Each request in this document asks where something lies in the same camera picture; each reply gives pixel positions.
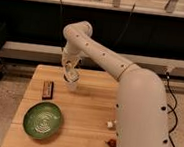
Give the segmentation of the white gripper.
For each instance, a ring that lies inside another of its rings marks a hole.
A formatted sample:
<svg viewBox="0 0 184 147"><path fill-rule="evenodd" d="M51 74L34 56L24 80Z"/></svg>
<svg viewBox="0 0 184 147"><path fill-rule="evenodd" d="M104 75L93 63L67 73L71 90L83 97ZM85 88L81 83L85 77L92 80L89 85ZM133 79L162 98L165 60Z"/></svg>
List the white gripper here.
<svg viewBox="0 0 184 147"><path fill-rule="evenodd" d="M67 80L70 80L70 71L73 71L72 74L74 80L79 79L79 73L78 70L75 69L75 66L78 65L80 57L79 53L73 54L68 49L63 49L61 65L64 67L64 76Z"/></svg>

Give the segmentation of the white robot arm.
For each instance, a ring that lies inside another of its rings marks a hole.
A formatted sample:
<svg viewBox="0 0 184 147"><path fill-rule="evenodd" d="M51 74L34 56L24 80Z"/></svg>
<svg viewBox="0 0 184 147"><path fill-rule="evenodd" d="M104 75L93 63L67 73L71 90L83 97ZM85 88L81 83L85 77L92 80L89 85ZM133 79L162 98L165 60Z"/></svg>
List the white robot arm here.
<svg viewBox="0 0 184 147"><path fill-rule="evenodd" d="M62 66L67 82L78 81L75 69L85 53L118 81L116 99L117 147L169 147L166 90L153 71L94 41L92 26L81 21L65 26Z"/></svg>

